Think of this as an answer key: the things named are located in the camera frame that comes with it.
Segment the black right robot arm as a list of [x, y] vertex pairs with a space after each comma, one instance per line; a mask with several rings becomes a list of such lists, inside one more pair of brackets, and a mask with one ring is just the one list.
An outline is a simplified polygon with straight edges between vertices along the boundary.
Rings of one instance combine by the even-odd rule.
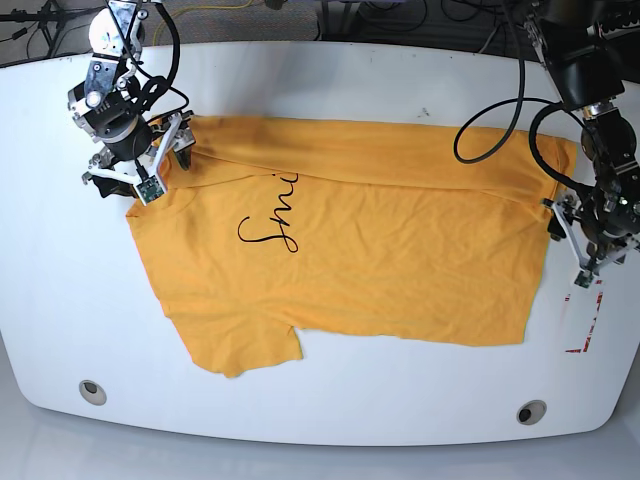
[[85, 80], [68, 93], [74, 123], [101, 150], [82, 176], [102, 197], [134, 197], [147, 205], [167, 193], [160, 170], [173, 153], [183, 170], [191, 166], [196, 140], [190, 127], [194, 113], [187, 104], [145, 118], [167, 93], [176, 93], [181, 43], [163, 3], [154, 4], [172, 38], [167, 75], [152, 76], [142, 68], [143, 23], [148, 12], [141, 1], [108, 1], [92, 20], [92, 56]]

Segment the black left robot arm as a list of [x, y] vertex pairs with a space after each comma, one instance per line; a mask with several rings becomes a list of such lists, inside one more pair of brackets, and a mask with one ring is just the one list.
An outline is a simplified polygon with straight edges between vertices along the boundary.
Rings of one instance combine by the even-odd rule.
[[[532, 120], [529, 147], [538, 166], [570, 191], [543, 203], [553, 213], [551, 237], [571, 244], [579, 267], [575, 282], [582, 287], [639, 247], [637, 139], [614, 104], [624, 86], [605, 37], [636, 12], [629, 1], [532, 1], [524, 12], [534, 49], [560, 97]], [[538, 148], [540, 124], [559, 111], [582, 116], [580, 145], [592, 164], [592, 186], [555, 170]]]

